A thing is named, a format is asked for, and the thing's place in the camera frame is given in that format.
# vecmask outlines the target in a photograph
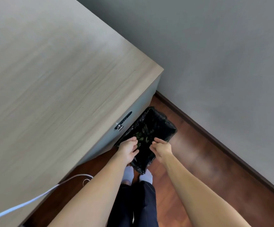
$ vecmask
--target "hand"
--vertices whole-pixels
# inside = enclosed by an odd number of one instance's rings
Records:
[[[154,138],[152,145],[150,145],[150,150],[155,154],[159,162],[165,163],[165,158],[169,155],[173,155],[171,145],[158,138]]]
[[[126,164],[129,164],[133,161],[134,157],[139,153],[137,149],[138,140],[136,137],[131,137],[126,141],[123,141],[119,145],[117,155],[124,158]]]

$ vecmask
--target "trash can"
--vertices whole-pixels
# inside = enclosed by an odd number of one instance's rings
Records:
[[[154,138],[157,137],[168,142],[176,132],[177,128],[167,119],[165,114],[157,111],[154,107],[148,107],[121,136],[115,146],[119,146],[122,141],[136,136],[139,153],[131,165],[139,174],[145,174],[146,168],[155,158],[155,154],[149,148]]]

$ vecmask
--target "foot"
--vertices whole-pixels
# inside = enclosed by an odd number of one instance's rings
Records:
[[[124,169],[124,174],[122,177],[121,184],[131,185],[134,178],[134,169],[132,166],[127,166]]]
[[[146,173],[139,176],[139,181],[140,182],[145,181],[145,182],[153,184],[153,176],[152,176],[151,172],[148,169],[146,169]]]

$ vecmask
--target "brown baseboard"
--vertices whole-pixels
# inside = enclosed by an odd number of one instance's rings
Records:
[[[239,156],[237,156],[234,152],[228,149],[223,143],[221,143],[218,139],[212,136],[208,131],[206,131],[203,127],[201,127],[198,123],[196,123],[191,117],[189,117],[182,110],[180,110],[176,105],[174,105],[171,101],[169,101],[160,92],[156,91],[155,96],[159,100],[161,100],[166,106],[168,106],[172,111],[174,111],[177,115],[179,115],[184,121],[190,124],[195,130],[197,130],[204,137],[206,137],[211,143],[217,146],[222,152],[224,152],[227,156],[229,156],[232,160],[234,160],[237,164],[239,164],[256,180],[258,180],[265,187],[267,187],[271,192],[274,193],[274,185],[271,182],[269,182],[266,178],[264,178],[261,174],[259,174],[254,168],[252,168],[245,161],[243,161]]]

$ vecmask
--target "wall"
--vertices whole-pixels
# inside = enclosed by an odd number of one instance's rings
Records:
[[[79,0],[161,65],[158,91],[274,184],[274,0]]]

